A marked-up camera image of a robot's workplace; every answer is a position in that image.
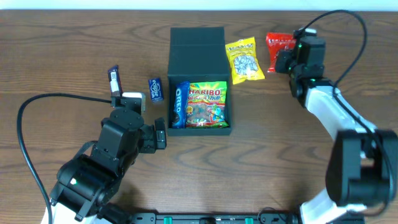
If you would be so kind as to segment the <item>blue Eclipse mints tin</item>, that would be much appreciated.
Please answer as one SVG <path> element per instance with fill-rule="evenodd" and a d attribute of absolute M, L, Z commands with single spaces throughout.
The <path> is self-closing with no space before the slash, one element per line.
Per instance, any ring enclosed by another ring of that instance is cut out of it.
<path fill-rule="evenodd" d="M 160 78 L 148 80 L 150 99 L 152 102 L 164 101 L 162 82 Z"/>

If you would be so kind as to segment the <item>red Hacks candy bag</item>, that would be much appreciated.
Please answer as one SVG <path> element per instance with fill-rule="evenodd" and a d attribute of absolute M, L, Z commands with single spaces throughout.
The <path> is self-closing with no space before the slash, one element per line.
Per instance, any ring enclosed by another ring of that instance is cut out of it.
<path fill-rule="evenodd" d="M 296 40 L 292 34 L 269 32 L 266 35 L 266 44 L 270 55 L 270 65 L 268 72 L 275 72 L 277 55 L 280 50 L 290 50 L 295 46 Z"/>

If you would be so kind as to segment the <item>blue Oreo cookie pack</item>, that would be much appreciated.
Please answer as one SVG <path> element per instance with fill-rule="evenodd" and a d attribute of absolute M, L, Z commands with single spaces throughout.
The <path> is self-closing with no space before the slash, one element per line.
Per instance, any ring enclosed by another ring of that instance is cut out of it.
<path fill-rule="evenodd" d="M 176 86 L 175 103 L 173 110 L 172 128 L 183 129 L 186 125 L 186 108 L 188 101 L 188 92 L 190 89 L 190 82 L 184 81 Z"/>

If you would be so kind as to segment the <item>green Haribo worms bag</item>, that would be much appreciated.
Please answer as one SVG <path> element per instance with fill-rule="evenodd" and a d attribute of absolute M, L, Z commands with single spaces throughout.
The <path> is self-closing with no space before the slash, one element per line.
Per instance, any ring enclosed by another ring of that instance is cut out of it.
<path fill-rule="evenodd" d="M 187 128 L 226 128 L 227 82 L 190 84 L 186 108 Z"/>

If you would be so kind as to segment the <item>yellow Hacks candy bag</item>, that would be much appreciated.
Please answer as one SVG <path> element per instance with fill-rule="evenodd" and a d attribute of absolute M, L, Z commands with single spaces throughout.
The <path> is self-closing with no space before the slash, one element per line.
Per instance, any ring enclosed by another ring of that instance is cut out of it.
<path fill-rule="evenodd" d="M 225 49 L 234 85 L 246 80 L 265 79 L 264 72 L 260 68 L 257 59 L 256 40 L 254 37 L 226 44 Z"/>

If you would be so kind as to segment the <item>dark green box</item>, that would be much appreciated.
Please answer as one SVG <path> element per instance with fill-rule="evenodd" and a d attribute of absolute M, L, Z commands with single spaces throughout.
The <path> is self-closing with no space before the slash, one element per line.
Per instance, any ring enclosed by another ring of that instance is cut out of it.
<path fill-rule="evenodd" d="M 170 52 L 167 79 L 169 136 L 227 136 L 232 132 L 232 106 L 229 84 L 229 62 L 226 56 L 223 27 L 173 27 L 170 30 Z M 227 82 L 226 128 L 172 128 L 176 86 L 184 81 Z"/>

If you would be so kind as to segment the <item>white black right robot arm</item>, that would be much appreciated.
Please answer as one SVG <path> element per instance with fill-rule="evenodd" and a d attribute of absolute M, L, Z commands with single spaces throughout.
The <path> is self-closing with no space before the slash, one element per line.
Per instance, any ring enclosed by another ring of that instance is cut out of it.
<path fill-rule="evenodd" d="M 315 34 L 293 35 L 294 47 L 277 54 L 275 70 L 289 75 L 292 96 L 334 141 L 325 189 L 300 206 L 298 222 L 331 223 L 387 205 L 397 192 L 397 134 L 378 129 L 323 76 L 326 43 Z"/>

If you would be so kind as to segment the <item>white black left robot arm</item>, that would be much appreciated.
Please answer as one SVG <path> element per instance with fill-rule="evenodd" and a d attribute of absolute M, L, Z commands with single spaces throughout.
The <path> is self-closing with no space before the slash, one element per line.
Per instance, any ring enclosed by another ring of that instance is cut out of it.
<path fill-rule="evenodd" d="M 139 154 L 167 145 L 163 118 L 144 122 L 145 96 L 124 93 L 111 99 L 114 108 L 101 122 L 98 140 L 86 142 L 57 173 L 51 207 L 42 223 L 135 223 L 138 219 L 110 200 Z"/>

